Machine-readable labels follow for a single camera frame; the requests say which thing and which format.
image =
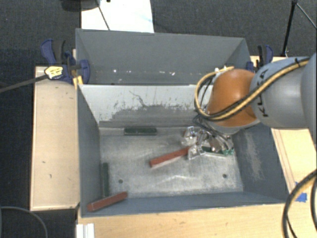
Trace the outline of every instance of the gray bin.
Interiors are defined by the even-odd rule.
[[[242,38],[76,30],[77,59],[92,68],[78,88],[82,217],[185,211],[284,202],[287,185],[269,127],[258,124],[232,138],[232,156],[185,157],[150,169],[149,160],[182,148],[192,125],[196,82],[215,67],[245,67]],[[155,136],[126,136],[129,126],[154,126]],[[128,198],[96,212],[103,196]]]

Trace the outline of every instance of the white paper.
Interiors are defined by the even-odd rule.
[[[98,7],[92,2],[82,2],[81,27],[83,29],[107,30]],[[154,33],[150,0],[100,0],[100,9],[110,30]]]

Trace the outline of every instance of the metal pole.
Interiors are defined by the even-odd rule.
[[[289,14],[289,18],[288,18],[288,24],[287,24],[286,34],[285,34],[283,51],[282,51],[282,54],[281,54],[282,57],[286,56],[286,47],[287,47],[289,32],[291,30],[292,20],[293,20],[293,16],[294,16],[294,9],[295,9],[296,4],[297,4],[297,0],[292,0],[291,13]]]

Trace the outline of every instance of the red stick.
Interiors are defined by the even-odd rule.
[[[154,166],[161,164],[165,161],[170,161],[170,160],[175,159],[177,157],[184,156],[188,153],[188,149],[189,149],[189,146],[185,147],[183,149],[180,149],[178,151],[168,153],[168,154],[165,154],[165,155],[160,156],[158,158],[152,159],[152,160],[150,160],[150,166],[151,166],[151,168],[153,168]]]
[[[114,196],[105,197],[105,198],[100,199],[98,201],[89,203],[87,205],[87,210],[89,212],[97,211],[97,210],[99,210],[101,208],[104,208],[106,206],[109,206],[109,205],[112,205],[114,203],[120,202],[123,199],[127,198],[127,196],[128,196],[128,193],[125,191],[125,192],[121,192],[119,194],[116,194]]]

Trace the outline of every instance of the wooden board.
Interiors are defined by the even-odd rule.
[[[46,67],[37,67],[36,76]],[[75,208],[79,167],[75,143],[75,89],[44,80],[34,87],[30,209]]]

